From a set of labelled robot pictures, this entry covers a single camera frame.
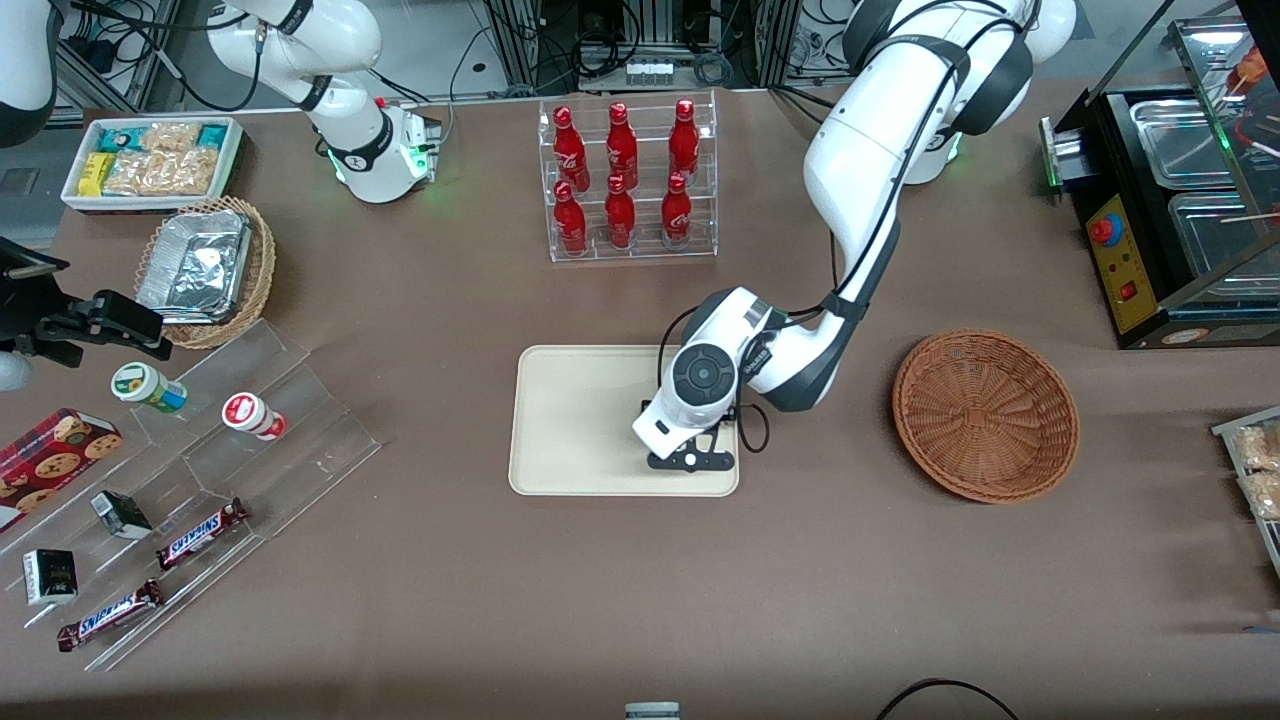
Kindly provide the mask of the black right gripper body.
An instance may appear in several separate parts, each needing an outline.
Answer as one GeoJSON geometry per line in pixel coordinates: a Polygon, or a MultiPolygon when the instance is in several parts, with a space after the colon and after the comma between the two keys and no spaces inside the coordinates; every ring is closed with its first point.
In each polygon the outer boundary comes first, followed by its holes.
{"type": "Polygon", "coordinates": [[[55,274],[70,264],[1,238],[1,348],[14,348],[46,316],[70,304],[55,274]]]}

